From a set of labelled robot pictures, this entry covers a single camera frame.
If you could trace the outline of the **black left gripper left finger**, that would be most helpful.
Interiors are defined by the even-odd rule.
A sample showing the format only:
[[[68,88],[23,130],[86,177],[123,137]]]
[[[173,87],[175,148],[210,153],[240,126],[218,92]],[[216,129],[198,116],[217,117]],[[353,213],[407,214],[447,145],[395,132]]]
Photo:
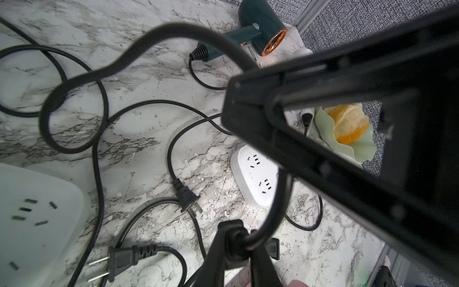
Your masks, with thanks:
[[[227,270],[247,264],[247,250],[241,241],[247,236],[242,220],[221,222],[203,265],[197,273],[195,287],[223,287]]]

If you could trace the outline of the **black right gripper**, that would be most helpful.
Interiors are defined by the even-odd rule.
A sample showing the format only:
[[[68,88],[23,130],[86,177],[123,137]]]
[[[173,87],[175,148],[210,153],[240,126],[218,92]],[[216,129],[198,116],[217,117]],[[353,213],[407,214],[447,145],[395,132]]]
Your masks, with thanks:
[[[229,83],[223,125],[281,167],[274,206],[248,251],[286,211],[294,177],[410,256],[459,277],[459,8],[452,6],[371,37],[259,69],[233,43],[243,73]],[[331,138],[353,144],[369,130],[359,102],[380,100],[390,140],[378,178],[290,128],[285,108],[314,106]]]

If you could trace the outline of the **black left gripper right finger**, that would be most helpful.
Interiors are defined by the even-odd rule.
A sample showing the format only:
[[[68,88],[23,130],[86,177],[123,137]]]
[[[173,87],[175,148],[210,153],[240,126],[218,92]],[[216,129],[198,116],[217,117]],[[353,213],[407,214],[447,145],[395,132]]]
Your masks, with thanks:
[[[280,241],[277,238],[267,240],[250,253],[251,286],[282,287],[273,261],[280,259]]]

